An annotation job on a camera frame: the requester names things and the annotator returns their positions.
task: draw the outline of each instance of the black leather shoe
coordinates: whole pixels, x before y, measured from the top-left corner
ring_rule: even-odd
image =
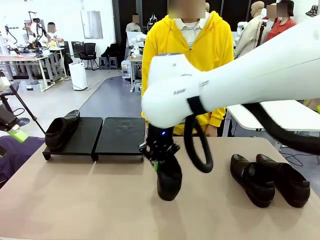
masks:
[[[284,199],[295,208],[302,208],[310,197],[310,182],[290,164],[276,162],[263,154],[256,156],[256,162],[273,177],[276,188]]]
[[[45,133],[45,144],[50,151],[58,151],[71,137],[80,121],[79,110],[73,110],[64,117],[58,117]]]
[[[172,201],[181,189],[182,172],[177,159],[173,156],[157,165],[157,190],[158,195],[165,201]]]
[[[231,157],[230,172],[254,205],[266,208],[271,204],[275,196],[275,185],[261,165],[234,154]]]

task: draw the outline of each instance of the striped shirt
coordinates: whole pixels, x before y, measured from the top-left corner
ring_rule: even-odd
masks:
[[[201,30],[205,27],[208,19],[210,18],[210,13],[205,13],[205,18],[200,18],[199,21],[184,23],[181,18],[175,18],[174,22],[177,28],[181,31],[184,39],[186,40],[189,49],[192,48],[197,36]]]

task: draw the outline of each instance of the person in red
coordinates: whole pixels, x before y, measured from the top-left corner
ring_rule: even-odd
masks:
[[[291,0],[281,0],[276,4],[276,15],[281,17],[281,20],[277,19],[266,37],[266,42],[297,24],[291,19],[294,16],[294,6],[295,3]]]

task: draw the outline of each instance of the white wall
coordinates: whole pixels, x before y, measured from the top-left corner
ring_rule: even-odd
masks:
[[[294,2],[294,17],[292,17],[293,20],[296,21],[296,23],[301,23],[304,20],[309,19],[310,17],[306,15],[306,12],[310,11],[311,7],[313,5],[318,5],[319,0],[292,0]]]
[[[85,39],[81,20],[82,2],[86,11],[100,11],[103,39]],[[64,40],[69,42],[71,54],[71,41],[96,43],[98,57],[115,42],[112,0],[0,0],[0,18],[10,27],[22,28],[24,20],[30,19],[28,11],[37,12],[37,17],[44,20],[46,29],[49,22],[54,22]]]

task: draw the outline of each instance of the purple cloth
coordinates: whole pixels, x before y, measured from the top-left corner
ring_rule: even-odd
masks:
[[[44,143],[41,137],[29,136],[21,143],[12,136],[1,136],[0,146],[7,152],[0,157],[0,182],[9,180]]]

